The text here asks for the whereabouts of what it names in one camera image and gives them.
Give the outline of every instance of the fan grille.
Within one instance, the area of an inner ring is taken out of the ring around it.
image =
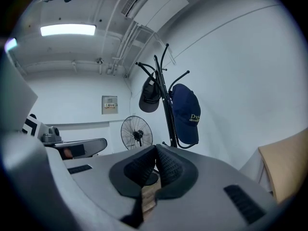
[[[141,139],[135,137],[135,132],[142,134]],[[122,142],[128,150],[141,146],[150,146],[153,143],[152,131],[149,125],[138,116],[126,118],[121,127]]]

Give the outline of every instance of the black metal coat rack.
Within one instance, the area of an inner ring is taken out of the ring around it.
[[[187,70],[186,73],[182,74],[179,78],[177,78],[175,81],[173,81],[171,86],[169,87],[169,89],[167,91],[165,79],[164,79],[164,74],[163,74],[163,70],[167,71],[167,69],[163,68],[163,60],[164,60],[164,56],[166,54],[168,46],[169,46],[169,44],[166,44],[162,59],[160,61],[160,64],[158,63],[157,56],[154,55],[154,61],[155,61],[156,69],[153,68],[152,66],[148,65],[148,64],[143,64],[143,63],[140,63],[140,62],[135,63],[135,64],[138,65],[139,67],[141,67],[143,69],[143,71],[151,78],[151,80],[154,81],[159,87],[161,98],[163,100],[163,105],[164,105],[165,116],[166,116],[166,120],[167,120],[167,126],[168,126],[171,146],[177,147],[177,145],[179,145],[179,147],[182,148],[182,149],[188,149],[188,148],[194,146],[197,143],[191,144],[191,145],[186,146],[186,147],[180,145],[180,142],[179,142],[179,139],[177,137],[176,130],[175,130],[175,126],[174,126],[174,116],[173,116],[173,113],[172,113],[172,104],[171,104],[171,99],[170,99],[169,94],[170,94],[172,86],[177,81],[179,81],[181,78],[183,78],[185,75],[189,74],[189,70]],[[149,71],[145,68],[145,66],[154,70],[156,76],[158,77],[157,80],[149,73]]]

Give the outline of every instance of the navy baseball cap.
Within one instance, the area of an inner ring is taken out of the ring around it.
[[[183,84],[176,84],[170,92],[177,137],[185,144],[199,142],[198,128],[201,109],[196,95]]]
[[[159,106],[159,99],[159,87],[150,77],[148,77],[142,87],[139,108],[147,113],[154,112]]]

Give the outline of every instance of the sign on wall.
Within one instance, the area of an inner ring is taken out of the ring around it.
[[[102,115],[117,114],[117,96],[102,96]]]

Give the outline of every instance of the fluorescent light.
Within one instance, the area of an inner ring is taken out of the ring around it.
[[[4,49],[6,52],[8,52],[9,50],[13,49],[16,46],[17,46],[17,41],[15,38],[14,39],[12,38],[6,41]]]
[[[56,35],[56,34],[84,34],[94,35],[94,25],[85,24],[60,24],[52,26],[43,26],[40,28],[42,36]]]

